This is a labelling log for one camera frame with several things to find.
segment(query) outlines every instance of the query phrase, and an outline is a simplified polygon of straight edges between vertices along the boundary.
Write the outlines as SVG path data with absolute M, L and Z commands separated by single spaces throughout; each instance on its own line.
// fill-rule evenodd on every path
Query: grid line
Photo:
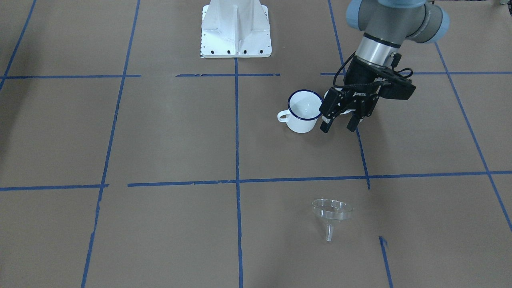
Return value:
M 270 77 L 281 76 L 280 73 L 245 73 L 245 74 L 179 74 L 176 77 Z
M 464 116 L 464 120 L 466 121 L 467 128 L 469 129 L 471 133 L 471 137 L 473 138 L 473 142 L 475 143 L 475 146 L 478 150 L 478 154 L 480 155 L 480 159 L 482 160 L 482 164 L 485 168 L 485 171 L 487 173 L 487 176 L 489 178 L 489 181 L 493 187 L 494 194 L 496 195 L 496 198 L 498 199 L 498 203 L 500 204 L 501 211 L 503 212 L 503 215 L 505 216 L 505 220 L 507 221 L 508 228 L 512 232 L 512 223 L 510 222 L 510 218 L 508 216 L 507 209 L 505 208 L 505 205 L 503 204 L 503 201 L 501 199 L 500 193 L 498 189 L 496 188 L 496 184 L 494 183 L 493 176 L 489 171 L 489 167 L 487 166 L 487 162 L 485 161 L 485 158 L 483 156 L 482 150 L 480 149 L 480 145 L 478 144 L 478 140 L 476 138 L 475 132 L 473 131 L 473 128 L 471 127 L 470 120 L 466 115 L 466 111 L 464 110 L 464 106 L 462 105 L 462 101 L 460 100 L 459 93 L 457 92 L 457 88 L 455 87 L 455 84 L 452 80 L 452 76 L 450 71 L 448 70 L 448 66 L 446 65 L 446 62 L 444 61 L 444 57 L 441 53 L 441 49 L 439 48 L 439 45 L 437 42 L 435 42 L 437 53 L 439 53 L 439 57 L 441 58 L 441 62 L 443 63 L 444 69 L 446 71 L 446 75 L 448 76 L 448 79 L 450 80 L 450 84 L 452 85 L 453 92 L 455 94 L 455 97 L 457 98 L 457 103 L 459 104 L 460 111 L 462 112 L 462 115 Z
M 327 0 L 327 2 L 329 4 L 329 12 L 331 14 L 331 21 L 332 21 L 332 28 L 334 29 L 334 36 L 336 37 L 336 45 L 338 47 L 339 60 L 340 60 L 341 64 L 343 65 L 343 63 L 345 61 L 343 59 L 342 47 L 341 47 L 341 44 L 339 43 L 338 29 L 336 27 L 336 20 L 334 19 L 334 13 L 332 12 L 331 0 Z M 345 75 L 345 73 L 346 73 L 346 70 L 345 70 L 345 67 L 343 67 L 343 75 Z M 363 167 L 363 169 L 365 171 L 365 175 L 368 176 L 368 167 L 366 166 L 365 151 L 362 148 L 361 135 L 359 133 L 359 129 L 358 128 L 356 128 L 356 136 L 357 136 L 357 141 L 359 142 L 359 150 L 360 150 L 360 153 L 361 153 L 362 167 Z M 366 177 L 366 184 L 367 184 L 368 190 L 369 190 L 370 189 L 370 179 L 368 177 Z
M 140 74 L 127 75 L 30 75 L 30 76 L 3 76 L 2 79 L 76 79 L 76 78 L 140 78 Z
M 491 171 L 491 174 L 511 175 L 512 171 Z M 487 175 L 487 171 L 447 172 L 447 173 L 418 173 L 418 174 L 388 174 L 388 175 L 355 175 L 355 176 L 326 176 L 326 177 L 295 177 L 295 178 L 254 178 L 227 179 L 206 181 L 175 181 L 175 182 L 139 182 L 128 183 L 127 187 L 181 186 L 181 185 L 215 185 L 264 182 L 298 182 L 298 181 L 329 181 L 329 180 L 358 180 L 358 179 L 393 179 L 393 178 L 425 178 L 425 177 L 455 177 Z
M 391 271 L 389 270 L 388 256 L 386 254 L 388 242 L 382 236 L 379 236 L 379 242 L 380 250 L 382 251 L 382 258 L 384 259 L 384 266 L 386 267 L 386 275 L 388 276 L 389 288 L 393 288 L 393 280 L 391 279 Z
M 89 189 L 100 188 L 101 184 L 88 185 L 58 185 L 58 186 L 21 186 L 21 187 L 0 187 L 0 191 L 26 191 L 26 190 L 62 190 L 62 189 Z
M 5 69 L 5 72 L 4 72 L 4 77 L 3 77 L 2 81 L 0 82 L 0 91 L 4 87 L 5 77 L 7 77 L 7 75 L 9 75 L 9 70 L 11 70 L 12 62 L 14 61 L 14 57 L 16 57 L 16 52 L 18 51 L 19 45 L 21 44 L 22 39 L 23 39 L 23 35 L 25 35 L 25 31 L 29 25 L 30 18 L 32 17 L 32 12 L 34 12 L 34 7 L 35 7 L 36 1 L 37 0 L 34 0 L 32 2 L 32 6 L 30 7 L 29 15 L 27 16 L 27 20 L 25 21 L 25 24 L 23 25 L 23 29 L 22 29 L 21 34 L 19 35 L 18 42 L 16 42 L 16 46 L 14 46 L 14 51 L 12 51 L 11 58 L 9 59 L 9 63 L 7 64 L 7 68 Z
M 103 168 L 103 176 L 101 178 L 101 186 L 100 186 L 99 192 L 98 192 L 98 201 L 96 202 L 96 214 L 95 214 L 95 218 L 94 218 L 94 228 L 93 228 L 93 231 L 91 233 L 91 239 L 89 241 L 89 249 L 87 251 L 86 263 L 85 263 L 85 266 L 84 266 L 84 269 L 83 269 L 83 277 L 82 277 L 81 288 L 85 288 L 86 281 L 87 281 L 87 274 L 89 272 L 89 264 L 90 264 L 90 261 L 91 261 L 91 254 L 92 254 L 93 245 L 94 245 L 94 237 L 96 235 L 96 228 L 98 226 L 98 218 L 99 218 L 99 212 L 100 212 L 100 202 L 101 202 L 101 199 L 103 197 L 103 190 L 105 188 L 106 174 L 107 174 L 107 171 L 108 171 L 108 168 L 109 168 L 110 153 L 111 153 L 111 150 L 112 150 L 112 143 L 114 141 L 114 134 L 115 134 L 115 130 L 116 130 L 117 115 L 119 113 L 119 105 L 121 103 L 121 97 L 122 97 L 122 94 L 123 94 L 124 82 L 125 82 L 125 79 L 126 79 L 126 77 L 125 77 L 126 76 L 126 71 L 128 70 L 128 61 L 130 60 L 130 52 L 131 52 L 131 49 L 132 49 L 133 36 L 135 34 L 135 27 L 136 27 L 136 24 L 137 24 L 137 16 L 139 14 L 139 7 L 140 7 L 140 0 L 137 0 L 137 6 L 135 8 L 135 16 L 134 16 L 133 24 L 132 24 L 132 32 L 131 32 L 131 35 L 130 35 L 130 41 L 128 43 L 128 49 L 127 49 L 127 52 L 126 52 L 126 59 L 124 61 L 123 77 L 121 78 L 121 85 L 119 87 L 119 94 L 117 96 L 116 109 L 115 109 L 115 112 L 114 112 L 114 120 L 112 122 L 112 129 L 111 129 L 111 132 L 110 132 L 109 146 L 108 146 L 107 151 L 106 151 L 105 166 Z
M 408 75 L 408 72 L 401 72 L 402 75 Z M 446 72 L 414 72 L 414 75 L 445 75 Z M 451 75 L 509 75 L 512 71 L 458 71 L 450 72 Z M 336 72 L 322 72 L 320 76 L 334 76 Z
M 240 203 L 240 151 L 239 151 L 239 105 L 238 105 L 238 58 L 234 59 L 234 106 L 235 106 L 235 148 L 236 148 L 236 186 L 237 186 L 237 228 L 238 228 L 238 279 L 239 287 L 244 286 L 244 267 L 242 259 L 242 212 Z

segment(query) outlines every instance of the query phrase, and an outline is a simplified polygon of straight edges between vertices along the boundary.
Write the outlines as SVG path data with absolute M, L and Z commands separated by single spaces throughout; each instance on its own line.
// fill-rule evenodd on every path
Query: mug handle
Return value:
M 284 111 L 279 112 L 278 113 L 278 121 L 282 122 L 282 123 L 288 122 L 288 117 L 286 117 L 286 118 L 281 118 L 281 117 L 283 117 L 285 115 L 290 115 L 290 114 L 291 114 L 290 110 L 284 110 Z

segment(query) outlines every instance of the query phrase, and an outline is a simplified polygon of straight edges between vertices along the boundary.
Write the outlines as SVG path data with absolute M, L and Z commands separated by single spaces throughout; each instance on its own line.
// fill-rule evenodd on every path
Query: clear funnel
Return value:
M 332 240 L 334 225 L 352 218 L 352 206 L 344 202 L 317 199 L 311 205 L 315 215 L 326 222 L 327 231 L 325 239 L 329 242 Z

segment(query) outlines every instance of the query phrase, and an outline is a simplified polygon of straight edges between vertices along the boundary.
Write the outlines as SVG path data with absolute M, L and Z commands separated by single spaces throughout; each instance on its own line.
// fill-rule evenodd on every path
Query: blue mug rim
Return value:
M 291 107 L 290 107 L 290 100 L 291 98 L 298 92 L 311 92 L 313 94 L 315 94 L 319 99 L 320 99 L 320 102 L 324 102 L 324 100 L 320 97 L 320 95 L 318 93 L 316 93 L 315 91 L 311 91 L 309 89 L 300 89 L 300 90 L 297 90 L 295 92 L 293 92 L 290 97 L 288 98 L 288 110 L 290 111 L 290 113 L 295 117 L 295 118 L 298 118 L 300 120 L 304 120 L 304 121 L 311 121 L 311 120 L 315 120 L 317 119 L 318 117 L 320 117 L 320 115 L 322 114 L 320 111 L 318 112 L 318 115 L 313 117 L 313 118 L 302 118 L 302 117 L 299 117 L 297 116 L 297 114 L 295 114 L 292 110 L 291 110 Z

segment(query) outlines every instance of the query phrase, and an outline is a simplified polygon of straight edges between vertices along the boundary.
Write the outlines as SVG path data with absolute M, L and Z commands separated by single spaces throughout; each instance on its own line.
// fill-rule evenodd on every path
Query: white mug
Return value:
M 297 133 L 306 133 L 315 126 L 321 113 L 322 98 L 311 90 L 298 90 L 288 98 L 288 110 L 278 113 L 278 121 Z

